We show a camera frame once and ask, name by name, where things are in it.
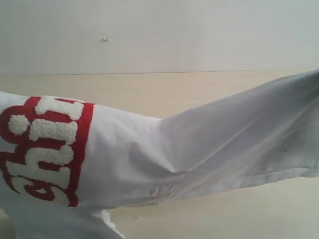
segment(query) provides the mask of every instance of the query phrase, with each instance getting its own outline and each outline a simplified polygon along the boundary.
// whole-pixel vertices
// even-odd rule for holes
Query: white fabric
[[[0,113],[26,100],[0,93]],[[54,102],[48,111],[59,110],[59,102],[46,102]],[[104,209],[318,176],[318,119],[319,72],[281,78],[161,120],[95,105],[78,207],[20,196],[1,177],[0,207],[18,239],[117,239]]]

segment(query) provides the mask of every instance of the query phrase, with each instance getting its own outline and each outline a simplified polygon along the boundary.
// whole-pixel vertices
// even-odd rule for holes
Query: beige surface
[[[0,77],[0,90],[71,97],[166,117],[295,72]],[[315,239],[319,179],[287,180],[158,207],[118,209],[112,220],[127,239]],[[7,224],[0,212],[0,239],[12,238],[1,231],[10,230]]]

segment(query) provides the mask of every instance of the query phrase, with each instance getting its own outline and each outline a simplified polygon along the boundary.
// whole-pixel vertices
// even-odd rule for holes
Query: red patch
[[[41,147],[41,148],[52,148],[52,149],[60,149],[61,146],[65,145],[64,141],[59,141],[55,139],[48,138],[39,138],[37,141],[32,141],[29,139],[30,127],[28,130],[22,135],[14,135],[8,129],[8,123],[10,117],[12,115],[24,115],[30,123],[37,119],[44,119],[53,122],[65,122],[70,123],[73,120],[65,114],[57,113],[53,111],[47,111],[42,115],[37,115],[35,112],[35,107],[40,101],[41,97],[30,97],[23,106],[13,106],[5,109],[0,115],[0,136],[7,142],[16,144],[17,147],[14,153],[9,152],[0,152],[0,169],[3,173],[4,180],[9,185],[9,187],[16,191],[12,184],[12,175],[9,174],[8,169],[6,167],[6,162],[10,161],[17,164],[26,164],[25,163],[25,155],[30,148]],[[74,103],[76,101],[57,99],[63,102]],[[78,130],[76,134],[76,140],[74,143],[70,145],[74,152],[74,157],[69,164],[64,165],[63,167],[68,167],[70,169],[70,181],[69,185],[66,189],[59,188],[62,190],[65,195],[67,195],[69,199],[69,206],[76,207],[78,205],[78,198],[76,195],[76,190],[78,188],[79,177],[81,173],[81,165],[83,163],[85,157],[85,148],[88,140],[88,134],[90,130],[90,125],[92,121],[93,108],[94,104],[82,103],[83,111],[80,119],[74,120],[78,124]],[[51,171],[58,171],[61,167],[60,165],[49,164],[45,162],[40,162],[38,164],[39,168]],[[52,201],[55,196],[51,190],[51,186],[55,186],[51,183],[34,180],[32,178],[28,178],[29,181],[33,183],[33,185],[26,185],[24,189],[28,194],[33,197]],[[45,190],[45,193],[39,193],[37,190],[42,189]]]

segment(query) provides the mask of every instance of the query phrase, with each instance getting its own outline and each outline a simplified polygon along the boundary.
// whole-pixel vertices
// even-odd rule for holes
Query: white wall
[[[318,9],[317,0],[1,0],[0,75],[313,68]]]
[[[54,95],[166,117],[296,71],[0,77],[1,90]],[[10,228],[0,215],[1,229]],[[319,178],[287,180],[158,207],[118,209],[127,239],[317,239]]]

